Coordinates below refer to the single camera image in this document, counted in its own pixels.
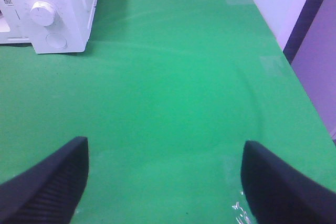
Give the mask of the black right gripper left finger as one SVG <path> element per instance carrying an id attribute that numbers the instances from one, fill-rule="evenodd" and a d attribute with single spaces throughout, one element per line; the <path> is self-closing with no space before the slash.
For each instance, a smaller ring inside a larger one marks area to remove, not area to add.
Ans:
<path id="1" fill-rule="evenodd" d="M 70 223 L 88 174 L 88 139 L 77 136 L 1 184 L 1 223 Z"/>

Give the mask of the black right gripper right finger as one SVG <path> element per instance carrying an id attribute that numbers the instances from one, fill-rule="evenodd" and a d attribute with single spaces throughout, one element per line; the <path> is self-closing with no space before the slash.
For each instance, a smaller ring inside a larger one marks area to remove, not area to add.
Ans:
<path id="1" fill-rule="evenodd" d="M 258 223 L 335 223 L 335 192 L 257 141 L 246 141 L 241 184 Z"/>

